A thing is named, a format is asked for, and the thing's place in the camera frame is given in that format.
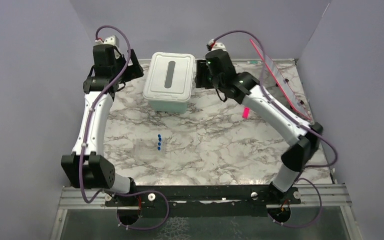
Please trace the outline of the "white bin lid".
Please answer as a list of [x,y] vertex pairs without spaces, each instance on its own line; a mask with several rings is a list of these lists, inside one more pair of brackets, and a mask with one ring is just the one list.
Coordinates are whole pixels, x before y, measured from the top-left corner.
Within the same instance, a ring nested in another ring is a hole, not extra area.
[[144,98],[175,103],[189,101],[194,68],[195,57],[191,54],[154,53],[143,89]]

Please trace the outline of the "teal plastic bin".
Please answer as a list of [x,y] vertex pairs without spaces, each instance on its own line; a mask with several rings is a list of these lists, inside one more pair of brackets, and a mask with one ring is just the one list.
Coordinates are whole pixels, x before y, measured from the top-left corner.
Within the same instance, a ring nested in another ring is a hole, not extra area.
[[159,112],[183,114],[187,111],[188,102],[178,102],[178,101],[156,101],[150,100],[150,106],[153,110]]

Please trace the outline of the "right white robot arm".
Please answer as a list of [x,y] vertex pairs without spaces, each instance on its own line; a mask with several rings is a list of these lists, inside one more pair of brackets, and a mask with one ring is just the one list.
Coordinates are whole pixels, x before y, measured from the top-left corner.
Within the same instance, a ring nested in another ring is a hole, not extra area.
[[288,197],[288,190],[303,172],[307,162],[319,149],[323,126],[311,124],[292,113],[268,94],[259,79],[251,73],[236,72],[225,50],[208,52],[196,61],[197,88],[215,89],[223,93],[220,100],[232,99],[249,108],[270,124],[287,142],[289,148],[282,154],[282,165],[270,183],[269,199],[279,204]]

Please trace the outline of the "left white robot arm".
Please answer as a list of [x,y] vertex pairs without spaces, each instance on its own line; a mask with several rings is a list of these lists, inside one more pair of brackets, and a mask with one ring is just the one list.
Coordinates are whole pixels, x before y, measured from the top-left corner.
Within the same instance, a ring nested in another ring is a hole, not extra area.
[[119,85],[142,77],[143,68],[133,49],[127,52],[130,59],[111,44],[97,44],[92,53],[94,64],[83,82],[84,113],[79,135],[71,154],[62,156],[61,166],[73,187],[118,192],[118,199],[128,206],[137,199],[134,181],[116,173],[104,157],[103,140],[110,108],[122,89]]

